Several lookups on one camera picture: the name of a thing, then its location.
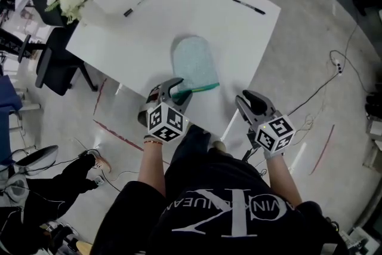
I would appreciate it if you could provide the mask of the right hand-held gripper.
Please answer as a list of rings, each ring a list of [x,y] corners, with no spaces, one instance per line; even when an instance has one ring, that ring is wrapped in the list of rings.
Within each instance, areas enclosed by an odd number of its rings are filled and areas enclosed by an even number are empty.
[[[263,148],[265,155],[282,154],[296,134],[289,117],[276,112],[277,118],[267,118],[267,121],[263,119],[261,122],[258,119],[260,115],[268,110],[275,111],[271,101],[256,91],[243,90],[242,94],[243,97],[236,96],[235,104],[244,121],[252,126],[247,133],[252,147]]]

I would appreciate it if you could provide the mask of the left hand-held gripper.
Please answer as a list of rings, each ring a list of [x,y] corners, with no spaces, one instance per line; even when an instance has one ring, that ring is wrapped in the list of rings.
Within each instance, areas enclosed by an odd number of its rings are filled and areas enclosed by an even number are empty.
[[[147,134],[164,143],[183,136],[189,123],[184,113],[192,99],[192,90],[171,94],[183,81],[175,77],[157,85],[138,112],[138,122],[147,128]]]

